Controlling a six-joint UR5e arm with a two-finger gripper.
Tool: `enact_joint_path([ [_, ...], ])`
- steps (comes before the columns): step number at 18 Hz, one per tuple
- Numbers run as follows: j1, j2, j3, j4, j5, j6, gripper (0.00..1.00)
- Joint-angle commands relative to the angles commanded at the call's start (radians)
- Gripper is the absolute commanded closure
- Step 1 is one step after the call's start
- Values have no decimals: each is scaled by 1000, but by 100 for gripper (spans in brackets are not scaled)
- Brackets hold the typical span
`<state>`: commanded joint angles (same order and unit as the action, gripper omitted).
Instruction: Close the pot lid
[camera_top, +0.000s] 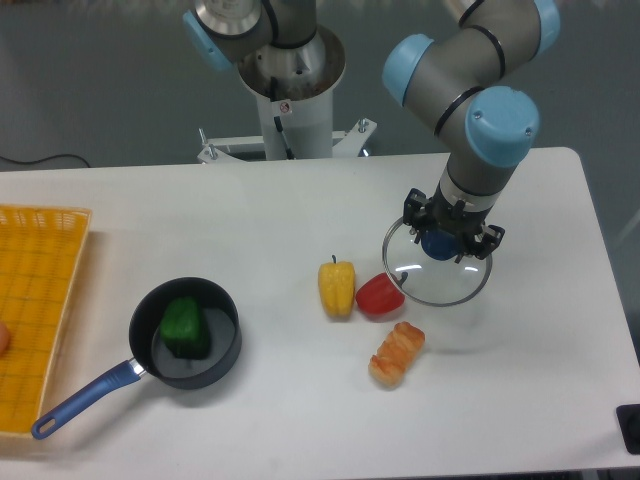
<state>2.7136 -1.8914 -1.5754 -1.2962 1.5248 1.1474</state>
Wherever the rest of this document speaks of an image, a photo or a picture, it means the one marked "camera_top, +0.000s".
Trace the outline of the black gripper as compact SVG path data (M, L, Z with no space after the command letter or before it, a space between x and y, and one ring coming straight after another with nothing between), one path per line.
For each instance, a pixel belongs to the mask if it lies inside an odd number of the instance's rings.
M431 197L412 188L403 202L402 222L423 251L458 251L463 257L485 260L501 244L505 229L486 223L502 193L475 195L450 180L441 180Z

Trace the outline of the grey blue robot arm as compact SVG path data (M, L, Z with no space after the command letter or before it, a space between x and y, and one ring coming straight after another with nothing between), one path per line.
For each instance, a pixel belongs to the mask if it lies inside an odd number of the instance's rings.
M485 259L504 235L486 217L539 129L533 101L501 81L556 41L560 15L552 1L455 1L451 9L458 32L440 43L406 37L382 81L450 151L434 194L408 194L403 223L433 259ZM254 94L268 159L330 156L332 93L346 60L314 2L197 1L183 24L208 65L236 68Z

